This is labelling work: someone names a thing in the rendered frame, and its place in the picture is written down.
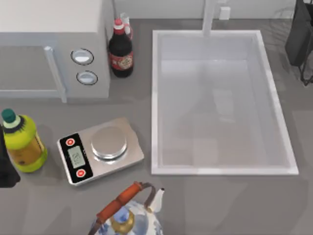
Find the small microwave knob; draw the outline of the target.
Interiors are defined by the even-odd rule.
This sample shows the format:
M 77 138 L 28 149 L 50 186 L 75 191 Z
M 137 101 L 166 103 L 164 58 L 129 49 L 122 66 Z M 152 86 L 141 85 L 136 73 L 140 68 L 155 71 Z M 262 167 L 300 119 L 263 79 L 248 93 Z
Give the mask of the small microwave knob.
M 79 83 L 86 85 L 86 86 L 92 86 L 97 83 L 98 76 L 89 70 L 82 71 L 76 74 L 76 79 Z

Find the green bottle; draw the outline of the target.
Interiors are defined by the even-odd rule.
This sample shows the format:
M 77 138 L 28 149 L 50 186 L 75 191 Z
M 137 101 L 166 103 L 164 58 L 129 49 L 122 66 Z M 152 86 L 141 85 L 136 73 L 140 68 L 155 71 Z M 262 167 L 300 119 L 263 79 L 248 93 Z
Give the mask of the green bottle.
M 47 160 L 47 148 L 38 135 L 34 120 L 12 109 L 1 112 L 5 146 L 15 167 L 24 173 L 40 169 Z

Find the white sink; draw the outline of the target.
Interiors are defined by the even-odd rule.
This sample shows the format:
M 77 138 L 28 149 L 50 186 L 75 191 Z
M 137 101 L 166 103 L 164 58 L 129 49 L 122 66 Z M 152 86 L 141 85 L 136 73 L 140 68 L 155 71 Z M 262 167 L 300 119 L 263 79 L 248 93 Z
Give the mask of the white sink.
M 297 175 L 259 30 L 155 30 L 154 175 Z

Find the silver kitchen scale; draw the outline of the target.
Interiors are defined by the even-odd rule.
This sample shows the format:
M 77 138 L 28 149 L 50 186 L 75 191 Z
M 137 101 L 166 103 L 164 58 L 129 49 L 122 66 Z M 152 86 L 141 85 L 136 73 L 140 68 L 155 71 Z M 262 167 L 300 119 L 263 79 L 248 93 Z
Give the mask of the silver kitchen scale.
M 68 182 L 80 186 L 144 159 L 136 132 L 124 117 L 57 141 Z

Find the blue and white teapot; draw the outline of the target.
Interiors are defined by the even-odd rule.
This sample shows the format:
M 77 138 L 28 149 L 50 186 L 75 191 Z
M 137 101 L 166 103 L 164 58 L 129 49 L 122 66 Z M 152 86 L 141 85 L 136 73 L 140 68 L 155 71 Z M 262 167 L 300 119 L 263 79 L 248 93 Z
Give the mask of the blue and white teapot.
M 151 192 L 143 204 L 133 200 L 146 188 Z M 96 215 L 88 235 L 164 235 L 157 218 L 164 192 L 151 183 L 135 181 Z

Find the large microwave knob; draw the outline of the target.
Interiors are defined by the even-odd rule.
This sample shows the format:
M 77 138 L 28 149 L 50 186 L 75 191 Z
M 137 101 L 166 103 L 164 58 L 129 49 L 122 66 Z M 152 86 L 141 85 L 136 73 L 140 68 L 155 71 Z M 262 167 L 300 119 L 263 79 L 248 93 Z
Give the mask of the large microwave knob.
M 82 66 L 89 65 L 94 61 L 94 55 L 85 48 L 73 50 L 70 56 L 74 63 Z

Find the tall white tap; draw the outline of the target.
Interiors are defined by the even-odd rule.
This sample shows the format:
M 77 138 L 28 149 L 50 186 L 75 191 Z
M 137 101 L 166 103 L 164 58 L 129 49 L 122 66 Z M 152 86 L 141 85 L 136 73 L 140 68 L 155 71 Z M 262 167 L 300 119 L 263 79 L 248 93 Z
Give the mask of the tall white tap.
M 205 0 L 205 3 L 204 3 L 202 32 L 203 32 L 204 37 L 206 38 L 210 36 L 216 3 L 217 3 L 217 0 Z

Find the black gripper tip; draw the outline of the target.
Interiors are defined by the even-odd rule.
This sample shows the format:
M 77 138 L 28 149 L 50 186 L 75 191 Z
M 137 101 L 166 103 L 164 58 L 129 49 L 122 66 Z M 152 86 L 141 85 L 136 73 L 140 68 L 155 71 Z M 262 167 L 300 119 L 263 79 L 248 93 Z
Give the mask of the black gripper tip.
M 13 188 L 20 180 L 21 178 L 9 158 L 0 124 L 0 188 Z

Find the dark cola bottle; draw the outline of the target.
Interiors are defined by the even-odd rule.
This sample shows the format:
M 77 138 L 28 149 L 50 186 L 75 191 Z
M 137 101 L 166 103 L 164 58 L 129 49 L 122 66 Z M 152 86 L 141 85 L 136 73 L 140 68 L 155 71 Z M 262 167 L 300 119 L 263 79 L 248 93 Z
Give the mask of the dark cola bottle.
M 133 44 L 120 18 L 114 20 L 108 49 L 113 74 L 118 78 L 129 77 L 134 68 Z

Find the pale microwave oven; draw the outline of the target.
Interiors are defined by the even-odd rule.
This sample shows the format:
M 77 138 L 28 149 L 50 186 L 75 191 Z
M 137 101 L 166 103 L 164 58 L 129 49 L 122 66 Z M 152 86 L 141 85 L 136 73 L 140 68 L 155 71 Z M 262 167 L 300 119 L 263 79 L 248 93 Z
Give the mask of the pale microwave oven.
M 108 98 L 112 23 L 111 0 L 0 0 L 0 98 L 60 98 L 45 46 L 54 49 L 67 101 Z M 91 64 L 72 61 L 80 48 L 94 55 Z M 79 83 L 82 71 L 94 72 L 97 83 Z

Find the white wall socket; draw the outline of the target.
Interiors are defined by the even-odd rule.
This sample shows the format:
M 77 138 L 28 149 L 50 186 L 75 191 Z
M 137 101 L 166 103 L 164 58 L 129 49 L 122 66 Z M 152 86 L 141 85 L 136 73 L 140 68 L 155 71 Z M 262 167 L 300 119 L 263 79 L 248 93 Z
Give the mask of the white wall socket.
M 219 20 L 229 20 L 230 19 L 231 8 L 228 6 L 223 6 L 220 8 Z

